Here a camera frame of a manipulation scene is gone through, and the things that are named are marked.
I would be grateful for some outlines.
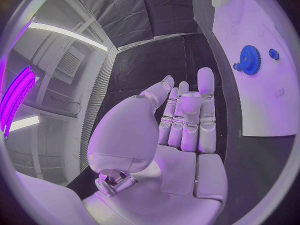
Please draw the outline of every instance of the air vent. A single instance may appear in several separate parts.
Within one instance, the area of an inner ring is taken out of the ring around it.
[[[70,46],[68,51],[65,52],[65,54],[59,61],[57,69],[74,78],[77,69],[79,68],[84,57],[85,56],[76,48]]]

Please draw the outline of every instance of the fluorescent light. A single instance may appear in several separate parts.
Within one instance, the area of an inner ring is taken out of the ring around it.
[[[40,123],[39,117],[38,116],[33,116],[33,117],[29,117],[29,118],[25,118],[19,121],[14,121],[11,126],[10,126],[10,132],[17,130],[17,129],[22,129],[25,128],[27,126],[31,126],[34,124],[38,124]]]
[[[93,41],[93,40],[91,40],[91,39],[89,39],[85,36],[81,36],[81,35],[79,35],[75,32],[68,31],[68,30],[62,29],[62,28],[57,27],[57,26],[51,26],[51,25],[48,25],[48,24],[32,22],[28,27],[31,28],[31,29],[43,29],[43,30],[47,30],[47,31],[51,31],[51,32],[59,33],[59,34],[64,34],[68,37],[72,37],[72,38],[81,40],[83,42],[86,42],[88,44],[91,44],[91,45],[93,45],[97,48],[100,48],[100,49],[102,49],[106,52],[108,51],[108,48],[106,46],[103,46],[98,42],[95,42],[95,41]]]

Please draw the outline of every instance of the white robotic hand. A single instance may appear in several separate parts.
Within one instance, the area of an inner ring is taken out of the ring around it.
[[[87,149],[87,160],[99,174],[98,189],[113,196],[133,186],[130,173],[140,172],[153,161],[159,140],[154,113],[174,86],[171,76],[140,95],[114,106],[99,122]]]
[[[199,92],[189,91],[189,84],[185,81],[179,84],[178,90],[173,88],[159,125],[158,142],[186,152],[195,152],[198,147],[203,153],[214,153],[216,116],[213,71],[208,67],[201,68],[197,79]]]

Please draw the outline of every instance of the purple led strip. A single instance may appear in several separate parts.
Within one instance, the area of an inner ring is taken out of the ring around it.
[[[21,92],[20,96],[18,97],[17,101],[15,102],[13,108],[10,111],[9,117],[7,119],[6,122],[6,127],[5,127],[5,131],[4,131],[4,137],[5,139],[8,138],[9,136],[9,132],[10,132],[10,128],[13,122],[13,119],[23,101],[23,99],[25,98],[25,96],[27,95],[27,93],[31,90],[31,88],[35,85],[36,83],[36,79],[35,77],[28,83],[28,85],[24,88],[24,90]]]
[[[12,93],[15,91],[16,87],[19,85],[19,83],[24,79],[24,77],[30,72],[30,66],[26,67],[19,76],[16,77],[16,79],[12,82],[12,84],[9,86],[7,92],[5,93],[1,103],[0,103],[0,129],[1,131],[4,131],[4,127],[7,121],[7,113],[4,113],[4,108],[6,107],[6,104],[11,97]]]

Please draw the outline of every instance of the blue gear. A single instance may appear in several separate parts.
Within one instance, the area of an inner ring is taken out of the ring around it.
[[[257,74],[262,63],[260,52],[255,46],[245,46],[240,53],[239,63],[242,71],[245,74]]]

